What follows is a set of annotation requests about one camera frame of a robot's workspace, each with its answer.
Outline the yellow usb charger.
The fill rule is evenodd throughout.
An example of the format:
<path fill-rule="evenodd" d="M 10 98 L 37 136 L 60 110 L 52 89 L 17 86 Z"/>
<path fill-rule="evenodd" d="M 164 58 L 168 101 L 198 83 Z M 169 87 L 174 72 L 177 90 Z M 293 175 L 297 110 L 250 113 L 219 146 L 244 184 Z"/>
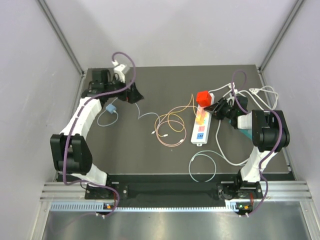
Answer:
<path fill-rule="evenodd" d="M 204 124 L 204 122 L 205 122 L 205 117 L 206 116 L 196 116 L 196 123 L 198 124 L 198 125 L 203 125 Z"/>

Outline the light blue usb charger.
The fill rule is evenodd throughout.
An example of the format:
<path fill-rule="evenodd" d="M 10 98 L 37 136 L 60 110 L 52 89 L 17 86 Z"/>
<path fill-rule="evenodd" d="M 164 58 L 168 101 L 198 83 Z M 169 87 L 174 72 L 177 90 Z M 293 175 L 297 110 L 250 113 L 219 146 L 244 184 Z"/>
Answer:
<path fill-rule="evenodd" d="M 110 114 L 113 114 L 113 113 L 116 113 L 117 112 L 117 108 L 112 104 L 108 104 L 106 107 L 105 107 L 105 110 L 107 112 L 109 112 Z"/>

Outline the white power strip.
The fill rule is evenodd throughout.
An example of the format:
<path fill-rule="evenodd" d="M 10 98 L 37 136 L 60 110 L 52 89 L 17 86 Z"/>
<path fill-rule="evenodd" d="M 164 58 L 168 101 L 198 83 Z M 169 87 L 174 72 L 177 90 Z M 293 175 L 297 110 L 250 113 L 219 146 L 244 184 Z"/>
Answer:
<path fill-rule="evenodd" d="M 210 132 L 212 114 L 205 110 L 214 103 L 215 96 L 212 92 L 201 91 L 196 95 L 196 115 L 190 142 L 197 147 L 207 144 Z"/>

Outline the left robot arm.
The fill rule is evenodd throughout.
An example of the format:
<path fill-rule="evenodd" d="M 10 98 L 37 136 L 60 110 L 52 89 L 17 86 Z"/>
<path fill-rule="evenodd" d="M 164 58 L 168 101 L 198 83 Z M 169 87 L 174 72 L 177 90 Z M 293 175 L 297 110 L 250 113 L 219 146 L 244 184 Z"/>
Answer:
<path fill-rule="evenodd" d="M 89 130 L 110 98 L 135 104 L 144 97 L 135 84 L 126 87 L 129 67 L 120 64 L 113 72 L 107 68 L 93 69 L 91 81 L 80 97 L 79 105 L 67 126 L 50 138 L 53 165 L 56 171 L 72 175 L 96 186 L 102 198 L 109 198 L 114 191 L 107 182 L 108 175 L 93 164 L 93 156 L 86 142 Z"/>

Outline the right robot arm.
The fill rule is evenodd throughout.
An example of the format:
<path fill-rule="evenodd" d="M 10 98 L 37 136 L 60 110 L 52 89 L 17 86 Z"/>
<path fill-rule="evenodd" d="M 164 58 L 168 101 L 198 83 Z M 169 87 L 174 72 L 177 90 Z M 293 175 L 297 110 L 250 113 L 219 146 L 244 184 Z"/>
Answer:
<path fill-rule="evenodd" d="M 230 120 L 236 130 L 250 130 L 252 152 L 239 171 L 239 182 L 233 185 L 233 192 L 245 198 L 252 191 L 250 183 L 261 180 L 261 173 L 269 161 L 290 143 L 290 133 L 282 110 L 247 110 L 248 99 L 237 96 L 232 103 L 221 98 L 204 108 L 217 120 Z"/>

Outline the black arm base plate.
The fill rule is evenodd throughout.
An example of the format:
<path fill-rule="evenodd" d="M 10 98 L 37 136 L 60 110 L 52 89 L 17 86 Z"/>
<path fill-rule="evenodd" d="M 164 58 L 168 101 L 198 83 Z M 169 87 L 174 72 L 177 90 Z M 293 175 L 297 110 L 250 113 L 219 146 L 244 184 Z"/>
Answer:
<path fill-rule="evenodd" d="M 137 197 L 195 197 L 206 200 L 249 200 L 262 198 L 259 183 L 239 187 L 233 182 L 112 182 L 109 184 L 118 191 L 123 200 Z"/>

